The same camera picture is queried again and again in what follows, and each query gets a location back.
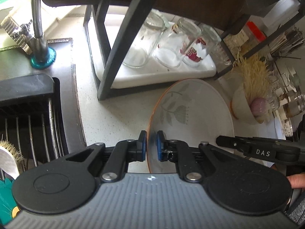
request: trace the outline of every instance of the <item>plate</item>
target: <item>plate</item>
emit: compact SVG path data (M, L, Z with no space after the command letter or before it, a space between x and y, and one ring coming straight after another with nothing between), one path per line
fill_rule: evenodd
M175 164L158 160L156 134L198 147L201 141L216 145L219 135L234 137L234 126L227 104L210 84L185 79L169 87L151 115L147 135L147 162L151 173L175 173ZM233 149L223 148L231 153Z

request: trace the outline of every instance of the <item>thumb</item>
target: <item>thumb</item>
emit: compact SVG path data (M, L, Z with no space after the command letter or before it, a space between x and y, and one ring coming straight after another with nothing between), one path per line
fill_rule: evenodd
M291 188L305 188L305 173L295 174L287 178Z

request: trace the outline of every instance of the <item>dish rack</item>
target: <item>dish rack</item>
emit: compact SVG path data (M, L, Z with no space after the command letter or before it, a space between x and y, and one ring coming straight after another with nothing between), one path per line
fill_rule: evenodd
M34 74L0 81L0 87L0 139L21 151L22 171L68 153L58 79Z

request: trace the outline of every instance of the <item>onion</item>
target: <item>onion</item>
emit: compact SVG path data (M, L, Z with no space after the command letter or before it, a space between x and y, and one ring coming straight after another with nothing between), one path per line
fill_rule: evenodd
M262 116L267 112L267 100L259 97L253 100L250 105L251 112L254 116Z

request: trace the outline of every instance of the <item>white countertop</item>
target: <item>white countertop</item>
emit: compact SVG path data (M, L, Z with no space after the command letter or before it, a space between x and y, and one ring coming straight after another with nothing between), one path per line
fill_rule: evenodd
M3 29L0 29L0 38L5 37L5 33ZM73 38L73 63L76 65L79 107L87 144L104 142L106 146L114 146L120 140L136 139L141 130L147 129L153 108L165 89L99 102L96 98L97 90L83 28L83 17L63 18L59 26L49 35L49 39L66 37ZM230 87L226 78L221 78L220 81L209 81L209 83L220 92L228 104L234 87ZM235 119L233 123L236 136L277 138L273 119L255 126ZM146 162L131 163L129 172L147 173Z

